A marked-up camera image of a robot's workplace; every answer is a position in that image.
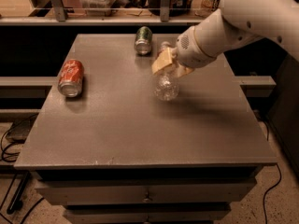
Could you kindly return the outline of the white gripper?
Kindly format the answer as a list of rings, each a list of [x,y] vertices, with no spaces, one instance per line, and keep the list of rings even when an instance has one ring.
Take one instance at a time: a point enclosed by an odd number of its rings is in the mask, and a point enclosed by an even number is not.
[[[178,62],[181,64],[176,69],[176,77],[185,77],[194,71],[193,68],[202,68],[214,62],[215,57],[207,55],[200,48],[195,37],[195,27],[192,26],[178,36],[176,48]],[[158,56],[151,66],[153,75],[163,71],[173,71],[176,68],[176,58],[173,48],[164,48],[158,52]]]

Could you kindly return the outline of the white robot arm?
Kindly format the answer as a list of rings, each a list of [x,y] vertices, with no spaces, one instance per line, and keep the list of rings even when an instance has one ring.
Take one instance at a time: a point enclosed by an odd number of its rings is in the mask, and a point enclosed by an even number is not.
[[[163,48],[152,64],[154,75],[183,77],[213,63],[227,50],[267,38],[299,60],[299,3],[294,0],[220,0],[219,8]]]

